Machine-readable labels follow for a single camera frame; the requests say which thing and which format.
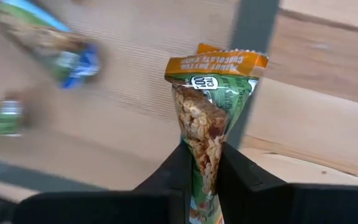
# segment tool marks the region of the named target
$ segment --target cardboard surface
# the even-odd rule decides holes
[[[59,90],[0,33],[0,95],[30,90],[34,121],[23,138],[0,137],[0,162],[108,189],[141,183],[179,142],[170,84],[163,79],[168,59],[193,54],[199,42],[227,47],[237,3],[42,1],[99,45],[103,71],[82,89]]]

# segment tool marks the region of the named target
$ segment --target gray metal bar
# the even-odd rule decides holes
[[[242,0],[231,49],[267,52],[279,2],[279,0]],[[240,118],[227,138],[227,142],[236,149],[240,147],[247,117],[256,95],[257,91],[247,100]]]
[[[0,162],[0,182],[39,192],[98,191],[101,187]]]

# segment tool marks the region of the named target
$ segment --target peanut butter chocolate chip granola bar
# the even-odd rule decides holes
[[[190,223],[221,220],[216,179],[222,143],[267,66],[266,56],[250,51],[214,51],[171,58],[165,79],[172,83],[181,136],[194,159]]]

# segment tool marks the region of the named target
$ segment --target granola bar wrapper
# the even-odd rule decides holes
[[[0,98],[0,135],[21,136],[25,123],[22,93],[10,92]]]
[[[44,64],[62,88],[81,86],[99,71],[96,46],[27,0],[0,0],[0,26]]]
[[[222,143],[268,58],[257,52],[224,51],[209,45],[200,45],[198,53],[171,58],[165,79],[172,83],[181,137],[195,159],[190,223],[217,224],[223,223],[216,192]]]

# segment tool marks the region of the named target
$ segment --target wooden surface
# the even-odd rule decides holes
[[[276,23],[243,146],[358,176],[358,29],[285,13]]]
[[[285,10],[358,27],[358,1],[282,0],[280,7]]]
[[[306,162],[260,148],[248,147],[241,149],[241,153],[271,174],[287,182],[358,185],[358,177],[313,162]]]
[[[358,102],[358,31],[279,15],[266,77]]]
[[[316,162],[358,176],[358,103],[265,79],[244,147]]]
[[[0,198],[10,202],[19,203],[27,197],[33,196],[38,192],[24,189],[15,185],[0,182]]]

